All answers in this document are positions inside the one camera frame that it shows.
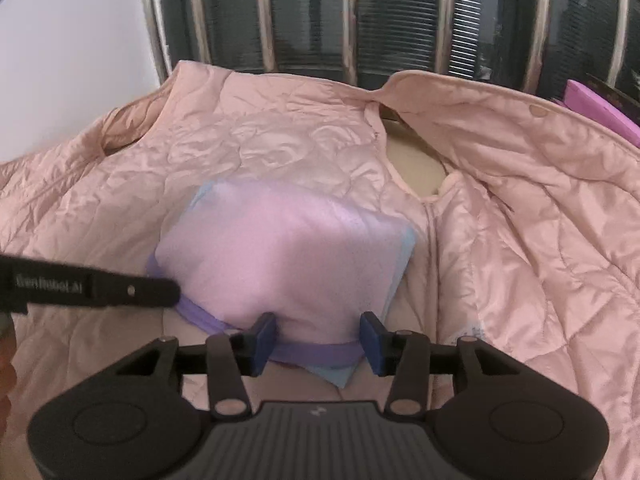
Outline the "person's hand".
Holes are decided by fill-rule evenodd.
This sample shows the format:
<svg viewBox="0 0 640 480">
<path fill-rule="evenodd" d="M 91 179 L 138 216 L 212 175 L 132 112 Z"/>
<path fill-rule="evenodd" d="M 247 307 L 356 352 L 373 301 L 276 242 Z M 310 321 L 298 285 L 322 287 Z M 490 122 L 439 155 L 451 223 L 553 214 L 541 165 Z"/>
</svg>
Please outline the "person's hand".
<svg viewBox="0 0 640 480">
<path fill-rule="evenodd" d="M 12 360 L 16 352 L 16 337 L 11 315 L 1 313 L 0 337 L 0 427 L 1 435 L 6 433 L 6 424 L 11 411 L 9 394 L 16 384 L 16 371 Z"/>
</svg>

